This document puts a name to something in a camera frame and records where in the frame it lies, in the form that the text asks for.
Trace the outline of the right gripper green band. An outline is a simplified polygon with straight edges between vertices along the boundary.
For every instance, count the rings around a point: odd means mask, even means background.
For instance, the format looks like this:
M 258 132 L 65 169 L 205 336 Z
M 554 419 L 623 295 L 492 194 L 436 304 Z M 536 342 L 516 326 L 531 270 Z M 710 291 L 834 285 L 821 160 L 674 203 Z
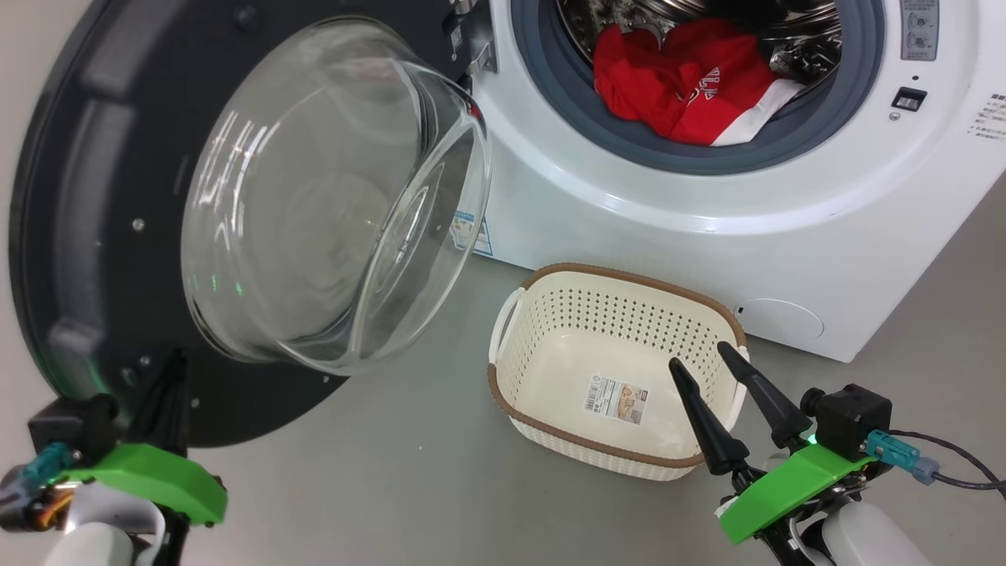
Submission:
M 732 544 L 747 541 L 776 520 L 811 501 L 853 471 L 862 471 L 875 458 L 860 455 L 847 460 L 822 444 L 808 441 L 802 434 L 813 422 L 775 384 L 730 343 L 720 341 L 716 350 L 737 383 L 747 388 L 770 429 L 770 438 L 780 449 L 801 449 L 772 471 L 759 477 L 718 513 L 720 527 Z M 679 358 L 672 358 L 669 370 L 699 443 L 707 468 L 714 476 L 726 476 L 747 468 L 750 451 L 720 422 L 703 401 L 696 380 Z

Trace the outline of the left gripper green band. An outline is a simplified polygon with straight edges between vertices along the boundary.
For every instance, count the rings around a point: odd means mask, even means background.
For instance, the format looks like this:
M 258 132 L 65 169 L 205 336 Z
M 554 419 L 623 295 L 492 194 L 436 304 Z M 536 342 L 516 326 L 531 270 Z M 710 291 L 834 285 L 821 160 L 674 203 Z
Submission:
M 126 430 L 126 443 L 96 465 L 69 469 L 66 479 L 103 483 L 183 513 L 192 524 L 221 524 L 229 508 L 226 488 L 203 466 L 177 455 L 187 452 L 187 376 L 185 352 L 173 351 L 162 379 L 155 379 L 141 394 Z M 158 448 L 161 396 L 165 450 Z

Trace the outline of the black washer door glass bowl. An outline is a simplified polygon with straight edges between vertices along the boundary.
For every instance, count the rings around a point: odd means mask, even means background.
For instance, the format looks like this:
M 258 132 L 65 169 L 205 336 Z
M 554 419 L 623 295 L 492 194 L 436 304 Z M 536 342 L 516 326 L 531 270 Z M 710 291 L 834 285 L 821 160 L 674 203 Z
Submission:
M 188 445 L 284 427 L 399 357 L 483 218 L 488 129 L 448 0 L 89 0 L 43 83 L 9 214 L 30 355 L 126 427 L 171 352 Z

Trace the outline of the red and white garment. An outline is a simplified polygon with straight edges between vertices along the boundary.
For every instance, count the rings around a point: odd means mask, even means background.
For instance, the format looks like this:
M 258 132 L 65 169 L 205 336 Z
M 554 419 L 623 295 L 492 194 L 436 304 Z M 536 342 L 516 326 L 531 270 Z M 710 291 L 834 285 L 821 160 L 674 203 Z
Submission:
M 751 142 L 802 92 L 801 83 L 770 68 L 754 35 L 719 18 L 687 22 L 665 35 L 604 29 L 594 46 L 593 85 L 620 119 L 705 147 Z

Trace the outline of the basket product label sticker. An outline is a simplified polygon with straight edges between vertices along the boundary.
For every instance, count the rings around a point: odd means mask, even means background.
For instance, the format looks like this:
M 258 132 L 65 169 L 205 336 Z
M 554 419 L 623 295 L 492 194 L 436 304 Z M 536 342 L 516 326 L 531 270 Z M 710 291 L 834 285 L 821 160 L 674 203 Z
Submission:
M 649 391 L 620 380 L 594 375 L 588 382 L 583 408 L 594 415 L 641 425 L 649 400 Z

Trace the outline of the cream laundry basket brown rim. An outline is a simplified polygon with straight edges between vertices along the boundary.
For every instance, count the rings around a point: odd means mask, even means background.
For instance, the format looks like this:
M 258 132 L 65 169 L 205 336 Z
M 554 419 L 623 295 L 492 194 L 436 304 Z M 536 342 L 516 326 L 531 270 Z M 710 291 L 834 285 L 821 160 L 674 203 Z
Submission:
M 747 355 L 743 326 L 710 297 L 669 282 L 578 263 L 535 271 L 494 323 L 488 384 L 527 439 L 557 454 L 651 481 L 673 481 L 704 462 L 669 370 L 679 358 L 726 428 L 747 391 L 718 353 Z M 649 391 L 641 425 L 590 414 L 590 377 Z

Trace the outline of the white front-load washing machine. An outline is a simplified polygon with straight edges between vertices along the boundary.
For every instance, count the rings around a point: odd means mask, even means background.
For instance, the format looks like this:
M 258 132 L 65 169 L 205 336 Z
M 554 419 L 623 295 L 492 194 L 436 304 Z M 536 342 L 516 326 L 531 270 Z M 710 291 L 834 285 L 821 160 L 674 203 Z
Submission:
M 789 301 L 825 329 L 786 345 L 850 362 L 1006 175 L 1006 141 L 967 135 L 982 101 L 1006 95 L 1006 0 L 940 0 L 932 62 L 901 59 L 899 0 L 883 0 L 883 62 L 840 132 L 784 164 L 716 176 L 590 143 L 529 75 L 510 3 L 491 0 L 499 72 L 474 76 L 490 129 L 493 259 L 629 271 L 733 312 Z M 903 86 L 927 92 L 919 111 L 892 108 Z

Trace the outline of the grey rubber door gasket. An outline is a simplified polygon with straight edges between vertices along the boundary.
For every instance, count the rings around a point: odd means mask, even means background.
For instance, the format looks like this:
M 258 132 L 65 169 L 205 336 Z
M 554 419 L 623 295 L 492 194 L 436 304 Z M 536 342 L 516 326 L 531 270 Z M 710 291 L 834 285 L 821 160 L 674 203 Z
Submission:
M 671 142 L 615 118 L 594 93 L 592 69 L 567 38 L 554 0 L 511 0 L 512 28 L 529 75 L 576 132 L 615 156 L 680 175 L 743 175 L 784 164 L 830 139 L 865 103 L 883 62 L 883 0 L 837 0 L 844 46 L 823 85 L 780 110 L 751 142 L 707 148 Z

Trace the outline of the metal door hinge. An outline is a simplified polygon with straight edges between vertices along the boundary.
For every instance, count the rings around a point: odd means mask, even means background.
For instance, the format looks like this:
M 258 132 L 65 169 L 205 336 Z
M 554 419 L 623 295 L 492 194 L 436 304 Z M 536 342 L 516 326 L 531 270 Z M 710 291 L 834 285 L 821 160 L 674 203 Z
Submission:
M 497 74 L 498 53 L 491 0 L 448 0 L 443 31 L 450 40 L 452 60 L 464 62 L 464 73 Z

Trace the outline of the round white filter cover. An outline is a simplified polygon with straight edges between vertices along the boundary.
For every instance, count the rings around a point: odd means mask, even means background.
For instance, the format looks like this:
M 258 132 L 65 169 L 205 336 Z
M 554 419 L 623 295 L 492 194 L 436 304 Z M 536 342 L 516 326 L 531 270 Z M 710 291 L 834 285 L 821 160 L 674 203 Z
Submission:
M 822 336 L 825 326 L 818 315 L 798 304 L 773 298 L 754 298 L 734 308 L 747 334 L 776 343 L 804 343 Z

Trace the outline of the blue energy label sticker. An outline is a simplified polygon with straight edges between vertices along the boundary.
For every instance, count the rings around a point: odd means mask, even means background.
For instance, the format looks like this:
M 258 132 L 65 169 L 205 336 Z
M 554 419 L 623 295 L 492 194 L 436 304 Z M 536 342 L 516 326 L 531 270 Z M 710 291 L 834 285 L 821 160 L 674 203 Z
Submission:
M 475 222 L 475 216 L 466 211 L 456 211 L 450 223 L 450 236 L 457 250 L 471 247 L 472 251 L 485 257 L 493 257 L 493 247 L 487 222 Z

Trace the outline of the stainless steel washer drum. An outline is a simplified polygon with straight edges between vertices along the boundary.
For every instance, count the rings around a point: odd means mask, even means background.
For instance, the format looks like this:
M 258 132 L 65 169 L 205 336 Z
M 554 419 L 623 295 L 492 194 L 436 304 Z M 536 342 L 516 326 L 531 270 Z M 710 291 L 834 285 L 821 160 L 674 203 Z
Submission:
M 841 60 L 842 25 L 835 0 L 553 0 L 554 11 L 586 65 L 600 33 L 650 24 L 658 32 L 699 19 L 725 18 L 754 33 L 776 73 L 818 86 Z

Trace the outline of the small printed text sticker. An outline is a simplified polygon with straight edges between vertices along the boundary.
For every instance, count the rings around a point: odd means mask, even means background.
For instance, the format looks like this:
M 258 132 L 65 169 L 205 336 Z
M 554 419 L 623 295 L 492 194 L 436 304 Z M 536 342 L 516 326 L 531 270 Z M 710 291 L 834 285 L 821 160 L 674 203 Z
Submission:
M 992 93 L 982 101 L 967 125 L 967 135 L 1006 142 L 1006 95 Z

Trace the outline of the grey warning label sticker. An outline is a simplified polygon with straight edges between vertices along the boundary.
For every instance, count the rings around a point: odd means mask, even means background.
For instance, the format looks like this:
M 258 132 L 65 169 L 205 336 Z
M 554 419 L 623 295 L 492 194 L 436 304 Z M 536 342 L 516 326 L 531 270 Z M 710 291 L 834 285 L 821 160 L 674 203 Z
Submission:
M 940 42 L 940 0 L 899 0 L 901 59 L 937 60 Z

